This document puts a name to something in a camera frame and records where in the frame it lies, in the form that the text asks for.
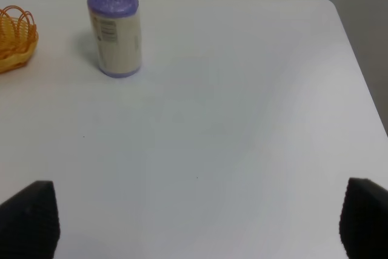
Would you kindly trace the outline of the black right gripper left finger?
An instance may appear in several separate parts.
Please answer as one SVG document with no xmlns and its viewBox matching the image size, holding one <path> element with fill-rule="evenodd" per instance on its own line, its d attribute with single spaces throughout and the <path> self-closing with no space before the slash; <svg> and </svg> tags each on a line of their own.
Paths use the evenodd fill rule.
<svg viewBox="0 0 388 259">
<path fill-rule="evenodd" d="M 52 259 L 60 235 L 52 181 L 35 181 L 1 204 L 1 258 Z"/>
</svg>

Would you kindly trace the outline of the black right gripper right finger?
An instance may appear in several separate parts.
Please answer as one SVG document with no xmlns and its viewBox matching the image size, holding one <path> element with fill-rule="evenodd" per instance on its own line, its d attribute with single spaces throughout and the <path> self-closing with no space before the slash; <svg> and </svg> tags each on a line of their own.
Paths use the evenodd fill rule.
<svg viewBox="0 0 388 259">
<path fill-rule="evenodd" d="M 387 258 L 387 190 L 365 178 L 350 178 L 339 234 L 349 259 Z"/>
</svg>

